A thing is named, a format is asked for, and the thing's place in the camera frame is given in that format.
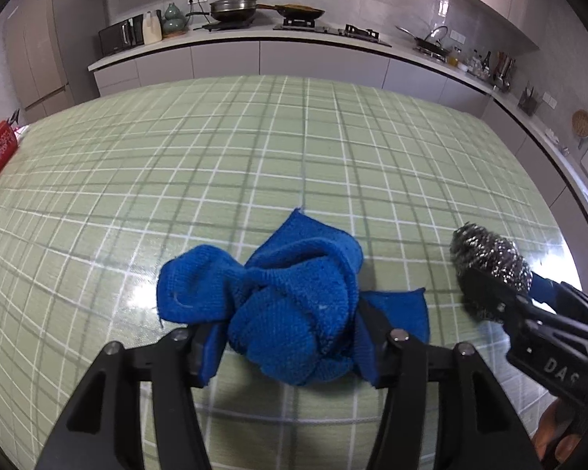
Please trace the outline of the person's right hand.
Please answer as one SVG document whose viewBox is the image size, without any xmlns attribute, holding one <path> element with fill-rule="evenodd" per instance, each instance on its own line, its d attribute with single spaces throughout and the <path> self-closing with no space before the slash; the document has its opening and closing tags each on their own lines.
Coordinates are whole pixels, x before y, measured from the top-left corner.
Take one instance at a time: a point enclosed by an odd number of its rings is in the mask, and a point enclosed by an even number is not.
<svg viewBox="0 0 588 470">
<path fill-rule="evenodd" d="M 573 454 L 588 423 L 581 419 L 573 406 L 555 399 L 542 414 L 532 437 L 532 443 L 544 469 L 557 468 Z"/>
</svg>

